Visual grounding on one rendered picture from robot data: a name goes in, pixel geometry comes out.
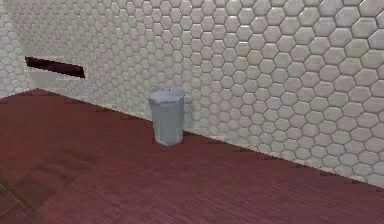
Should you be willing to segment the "dark red wall bar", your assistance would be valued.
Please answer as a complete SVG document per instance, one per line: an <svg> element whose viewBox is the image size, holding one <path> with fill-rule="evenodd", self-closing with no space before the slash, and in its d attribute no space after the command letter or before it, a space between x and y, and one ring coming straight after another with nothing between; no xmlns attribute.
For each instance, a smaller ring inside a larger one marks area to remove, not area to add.
<svg viewBox="0 0 384 224"><path fill-rule="evenodd" d="M46 71L56 72L64 75L69 75L77 78L85 78L85 71L82 66L75 64L68 64L52 60L46 60L35 57L25 57L26 64L29 67L42 69Z"/></svg>

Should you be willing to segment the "grey metal trash can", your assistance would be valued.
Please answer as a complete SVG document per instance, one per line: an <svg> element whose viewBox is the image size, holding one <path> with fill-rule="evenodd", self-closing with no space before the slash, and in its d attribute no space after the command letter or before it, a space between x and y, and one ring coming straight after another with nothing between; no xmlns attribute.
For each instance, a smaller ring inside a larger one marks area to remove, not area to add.
<svg viewBox="0 0 384 224"><path fill-rule="evenodd" d="M181 87L166 87L149 94L148 101L157 143L172 146L182 141L184 96L185 92Z"/></svg>

